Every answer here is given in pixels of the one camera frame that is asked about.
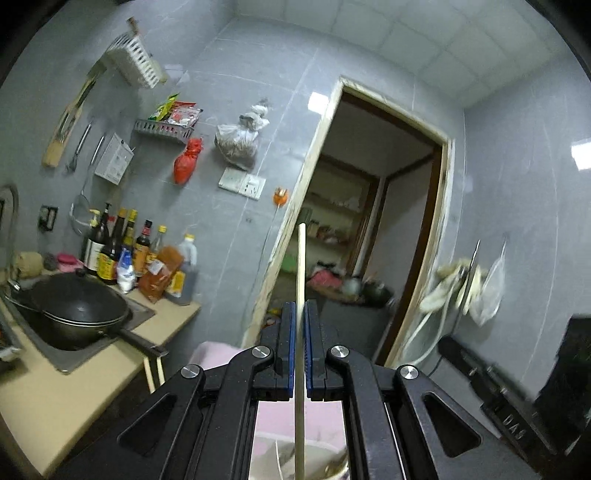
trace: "power outlet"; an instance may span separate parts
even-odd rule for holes
[[[265,179],[248,174],[246,175],[245,182],[238,193],[244,195],[245,197],[258,200],[261,198],[261,192],[265,187],[265,182]]]
[[[228,167],[217,185],[225,190],[230,190],[231,192],[258,200],[261,198],[261,192],[265,186],[265,182],[265,179],[256,175]]]

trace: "snack package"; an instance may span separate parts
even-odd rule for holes
[[[138,286],[141,293],[152,303],[159,301],[183,261],[184,257],[176,248],[169,245],[162,247],[156,260],[139,279]]]
[[[178,97],[178,93],[175,93],[168,97],[168,100],[160,104],[154,112],[154,114],[151,117],[149,117],[148,120],[155,120],[157,122],[160,122],[164,117],[166,117],[166,115],[168,115],[168,112],[173,107],[176,97]]]
[[[173,106],[166,121],[169,124],[180,125],[181,127],[192,127],[197,123],[201,112],[203,112],[202,109],[194,106]]]

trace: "black pan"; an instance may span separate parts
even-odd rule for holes
[[[85,348],[109,336],[121,338],[150,358],[168,353],[126,330],[131,311],[125,299],[83,270],[46,277],[27,293],[31,307],[50,319],[52,327],[73,348]]]

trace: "wall tile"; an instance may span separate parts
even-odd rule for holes
[[[309,61],[309,55],[294,48],[216,40],[189,69],[294,89]]]

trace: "sauce bottle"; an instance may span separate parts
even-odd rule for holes
[[[126,215],[126,209],[122,208],[119,210],[115,226],[113,227],[113,235],[111,235],[109,242],[100,250],[99,254],[98,276],[109,285],[115,285],[117,283],[117,263],[121,256],[123,224],[125,223]]]
[[[101,215],[98,225],[91,231],[86,243],[86,254],[84,255],[84,266],[90,275],[97,275],[99,268],[99,254],[103,247],[109,241],[109,207],[110,203],[105,206],[105,211]]]
[[[142,234],[136,239],[134,245],[134,270],[137,277],[141,277],[145,271],[146,257],[150,252],[150,232],[152,221],[146,220]]]
[[[132,252],[134,250],[135,220],[138,217],[137,210],[131,210],[129,220],[125,226],[125,235],[123,237],[123,246]]]
[[[146,263],[145,263],[144,272],[146,272],[150,268],[150,265],[152,264],[152,262],[154,260],[156,260],[156,257],[158,256],[158,252],[160,252],[160,249],[162,248],[165,233],[166,233],[166,225],[160,225],[158,227],[158,234],[156,235],[156,238],[152,242],[152,245],[150,246],[150,251],[149,251],[148,255],[146,256]]]

